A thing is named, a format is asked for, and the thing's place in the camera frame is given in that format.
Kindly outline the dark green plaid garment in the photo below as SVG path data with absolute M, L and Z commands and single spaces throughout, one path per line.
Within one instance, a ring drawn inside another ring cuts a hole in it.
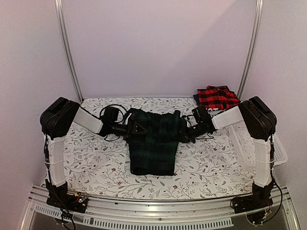
M 174 124 L 174 112 L 157 114 L 131 108 L 134 120 L 148 133 L 130 138 L 127 142 L 130 172 L 134 175 L 173 176 L 179 141 L 179 128 Z

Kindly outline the red black plaid shirt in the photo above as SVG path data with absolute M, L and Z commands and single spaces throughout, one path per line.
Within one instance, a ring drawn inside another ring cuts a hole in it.
M 197 89 L 199 105 L 207 110 L 227 110 L 241 103 L 234 91 L 224 86 L 207 86 Z

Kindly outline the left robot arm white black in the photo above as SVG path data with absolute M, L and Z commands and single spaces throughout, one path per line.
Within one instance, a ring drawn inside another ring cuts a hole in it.
M 147 134 L 148 130 L 136 120 L 135 112 L 126 111 L 122 120 L 118 121 L 120 108 L 121 105 L 111 104 L 104 107 L 99 116 L 95 116 L 79 103 L 59 97 L 42 113 L 40 124 L 45 136 L 46 188 L 50 192 L 59 189 L 53 193 L 52 199 L 61 208 L 67 208 L 71 204 L 70 195 L 61 189 L 67 190 L 63 146 L 72 123 L 104 138 L 110 134 L 124 139 Z

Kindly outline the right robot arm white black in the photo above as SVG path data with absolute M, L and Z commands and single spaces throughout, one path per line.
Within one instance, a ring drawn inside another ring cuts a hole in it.
M 184 117 L 180 119 L 177 139 L 182 143 L 194 143 L 196 138 L 214 131 L 244 122 L 253 139 L 256 153 L 256 173 L 252 184 L 252 195 L 248 205 L 258 209 L 263 205 L 274 185 L 272 168 L 274 165 L 273 136 L 277 118 L 271 109 L 257 96 L 240 102 L 229 109 L 210 116 L 203 107 L 192 110 L 196 125 L 188 126 Z

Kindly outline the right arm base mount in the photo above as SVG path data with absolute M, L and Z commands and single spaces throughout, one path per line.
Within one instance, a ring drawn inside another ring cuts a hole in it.
M 273 200 L 271 190 L 274 183 L 260 187 L 252 184 L 252 194 L 248 196 L 236 196 L 230 201 L 230 207 L 237 213 L 254 211 L 262 208 L 262 211 L 254 212 L 247 215 L 247 219 L 251 224 L 263 224 L 267 216 L 271 213 Z

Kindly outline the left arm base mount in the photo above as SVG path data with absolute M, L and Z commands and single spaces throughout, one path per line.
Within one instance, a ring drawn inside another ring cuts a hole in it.
M 77 196 L 68 194 L 68 183 L 56 187 L 48 179 L 45 180 L 46 188 L 49 192 L 47 204 L 53 207 L 63 208 L 68 211 L 85 213 L 88 204 L 88 198 L 81 193 Z

